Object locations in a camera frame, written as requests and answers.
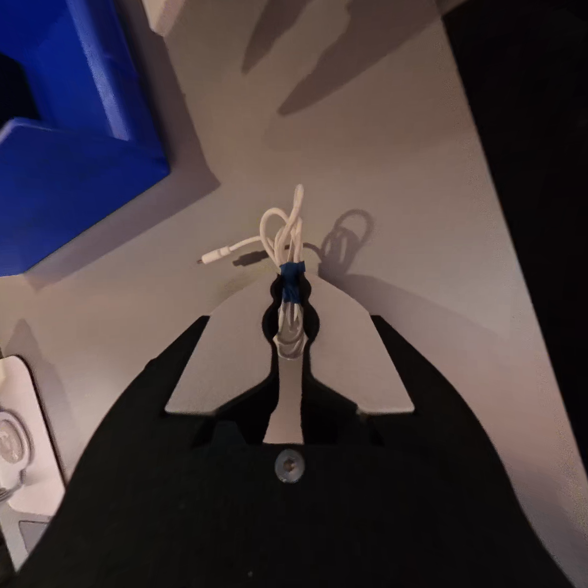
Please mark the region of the white folding stand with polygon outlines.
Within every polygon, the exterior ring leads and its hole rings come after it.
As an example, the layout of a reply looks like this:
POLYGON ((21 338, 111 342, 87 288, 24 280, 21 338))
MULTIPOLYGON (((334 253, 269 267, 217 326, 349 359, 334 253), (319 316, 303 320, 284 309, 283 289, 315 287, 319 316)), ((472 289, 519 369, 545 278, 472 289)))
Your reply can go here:
POLYGON ((1 502, 15 511, 55 515, 65 484, 28 366, 1 359, 1 502))

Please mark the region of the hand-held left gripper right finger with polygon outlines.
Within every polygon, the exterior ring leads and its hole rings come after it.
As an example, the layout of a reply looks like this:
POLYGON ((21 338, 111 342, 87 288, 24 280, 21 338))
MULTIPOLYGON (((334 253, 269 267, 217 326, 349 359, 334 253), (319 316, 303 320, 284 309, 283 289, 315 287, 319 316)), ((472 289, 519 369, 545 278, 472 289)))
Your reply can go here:
POLYGON ((300 277, 307 344, 303 403, 333 393, 359 414, 415 411, 369 312, 347 293, 313 274, 300 277))

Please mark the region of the grey desk pad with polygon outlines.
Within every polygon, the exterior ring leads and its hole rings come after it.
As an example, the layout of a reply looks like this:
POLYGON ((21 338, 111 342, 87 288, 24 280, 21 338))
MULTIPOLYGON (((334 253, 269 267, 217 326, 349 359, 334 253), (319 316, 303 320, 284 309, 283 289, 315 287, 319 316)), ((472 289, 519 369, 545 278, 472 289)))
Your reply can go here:
POLYGON ((11 526, 11 539, 7 540, 9 552, 15 571, 19 571, 27 558, 40 542, 51 522, 48 517, 36 517, 18 514, 11 526))

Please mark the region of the blue tape band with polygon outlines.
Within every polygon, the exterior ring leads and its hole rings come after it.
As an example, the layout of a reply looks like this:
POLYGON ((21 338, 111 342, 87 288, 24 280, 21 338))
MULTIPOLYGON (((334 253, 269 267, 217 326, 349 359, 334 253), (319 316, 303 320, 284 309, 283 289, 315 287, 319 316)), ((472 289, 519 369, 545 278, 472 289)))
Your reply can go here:
POLYGON ((282 279, 283 303, 300 305, 300 278, 304 276, 306 272, 305 262, 286 262, 279 265, 279 268, 282 279))

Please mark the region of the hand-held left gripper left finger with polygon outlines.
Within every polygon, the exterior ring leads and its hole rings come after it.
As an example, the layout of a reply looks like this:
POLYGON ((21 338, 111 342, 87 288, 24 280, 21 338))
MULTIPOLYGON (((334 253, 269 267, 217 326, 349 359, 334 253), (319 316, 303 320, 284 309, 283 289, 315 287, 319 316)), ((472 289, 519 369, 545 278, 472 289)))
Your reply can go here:
POLYGON ((277 275, 264 275, 231 295, 210 314, 165 410, 213 414, 260 385, 275 370, 272 336, 262 322, 273 303, 277 275))

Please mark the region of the grey desk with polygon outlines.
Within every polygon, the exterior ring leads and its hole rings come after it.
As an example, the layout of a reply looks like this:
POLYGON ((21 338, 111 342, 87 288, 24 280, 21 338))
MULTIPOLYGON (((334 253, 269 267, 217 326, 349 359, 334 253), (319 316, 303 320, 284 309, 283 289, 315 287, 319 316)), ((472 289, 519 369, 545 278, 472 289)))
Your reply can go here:
POLYGON ((196 268, 305 187, 307 268, 383 316, 487 428, 519 499, 587 587, 587 481, 441 14, 452 1, 185 1, 171 31, 117 1, 172 172, 1 278, 1 349, 30 365, 69 481, 101 418, 198 316, 271 272, 196 268))

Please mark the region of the blue plastic bin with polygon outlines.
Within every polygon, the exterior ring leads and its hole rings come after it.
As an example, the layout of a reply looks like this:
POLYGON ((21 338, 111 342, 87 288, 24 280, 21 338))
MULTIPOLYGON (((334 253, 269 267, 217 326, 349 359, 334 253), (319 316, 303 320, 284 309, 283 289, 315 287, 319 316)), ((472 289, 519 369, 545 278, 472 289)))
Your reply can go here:
POLYGON ((169 173, 114 1, 1 1, 1 276, 169 173))

